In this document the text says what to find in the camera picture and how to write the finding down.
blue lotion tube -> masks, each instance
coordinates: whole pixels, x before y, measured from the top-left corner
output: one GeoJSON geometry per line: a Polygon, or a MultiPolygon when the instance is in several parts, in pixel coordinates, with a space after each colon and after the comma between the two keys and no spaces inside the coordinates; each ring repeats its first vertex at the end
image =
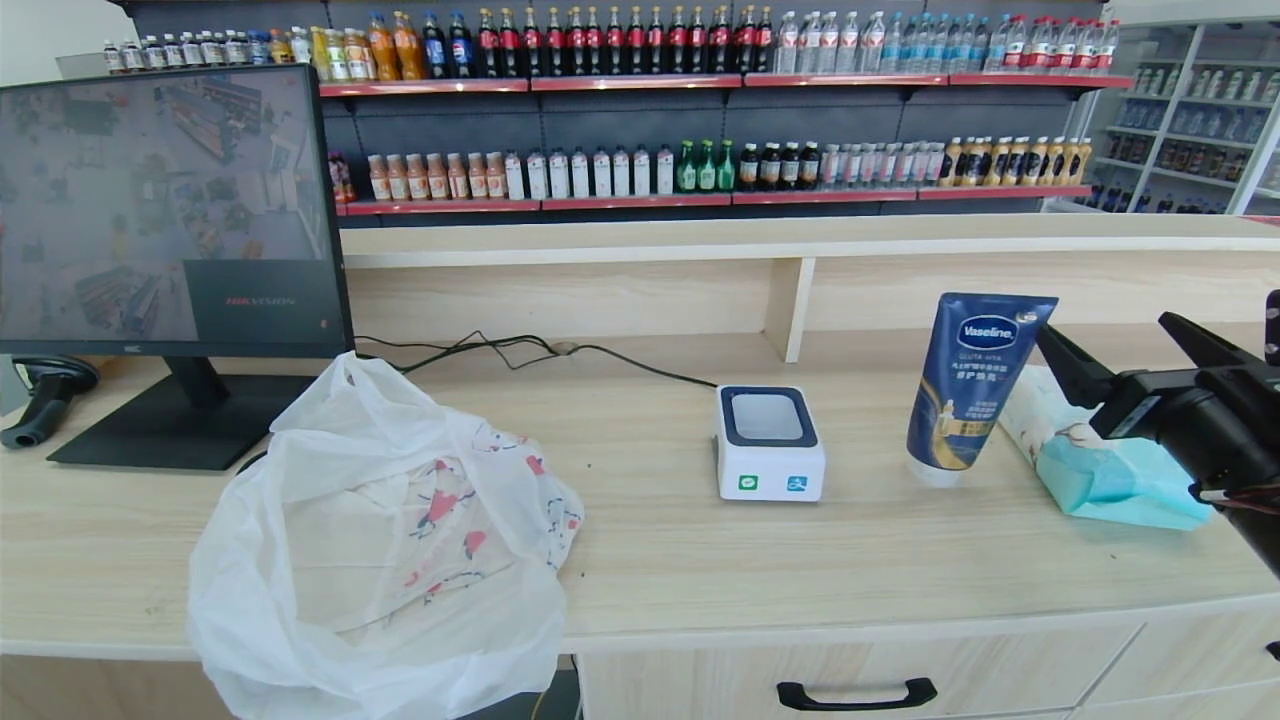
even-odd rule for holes
{"type": "Polygon", "coordinates": [[[960,482],[987,445],[1036,334],[1056,306],[1056,297],[1020,295],[947,292],[938,299],[906,427],[906,451],[920,480],[934,487],[960,482]]]}

monitor stand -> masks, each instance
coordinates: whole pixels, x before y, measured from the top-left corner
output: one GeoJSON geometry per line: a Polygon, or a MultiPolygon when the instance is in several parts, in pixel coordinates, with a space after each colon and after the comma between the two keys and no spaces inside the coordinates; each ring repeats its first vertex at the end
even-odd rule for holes
{"type": "Polygon", "coordinates": [[[165,357],[173,373],[56,452],[56,462],[225,470],[315,378],[225,375],[207,357],[165,357]]]}

white plastic bag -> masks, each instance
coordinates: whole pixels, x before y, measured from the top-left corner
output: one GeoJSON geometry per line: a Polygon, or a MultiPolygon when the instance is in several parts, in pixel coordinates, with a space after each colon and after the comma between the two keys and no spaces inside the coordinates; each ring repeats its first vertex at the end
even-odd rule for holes
{"type": "Polygon", "coordinates": [[[552,680],[582,523],[538,446],[335,359],[191,556],[187,634],[239,717],[436,720],[552,680]]]}

surveillance camera footage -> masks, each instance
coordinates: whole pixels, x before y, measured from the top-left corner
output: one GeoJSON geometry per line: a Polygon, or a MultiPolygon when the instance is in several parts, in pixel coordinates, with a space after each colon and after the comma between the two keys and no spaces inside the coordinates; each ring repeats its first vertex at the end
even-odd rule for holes
{"type": "Polygon", "coordinates": [[[340,342],[306,82],[0,90],[0,341],[340,342]]]}

drawer handle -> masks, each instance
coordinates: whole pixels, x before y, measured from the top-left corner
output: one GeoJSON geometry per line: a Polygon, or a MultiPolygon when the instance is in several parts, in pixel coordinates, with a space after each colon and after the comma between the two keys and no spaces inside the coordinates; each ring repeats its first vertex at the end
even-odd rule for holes
{"type": "Polygon", "coordinates": [[[911,678],[906,683],[906,697],[887,702],[818,702],[804,692],[801,683],[778,683],[778,702],[791,710],[810,710],[827,712],[861,712],[870,710],[901,710],[920,707],[938,697],[938,689],[928,678],[911,678]]]}

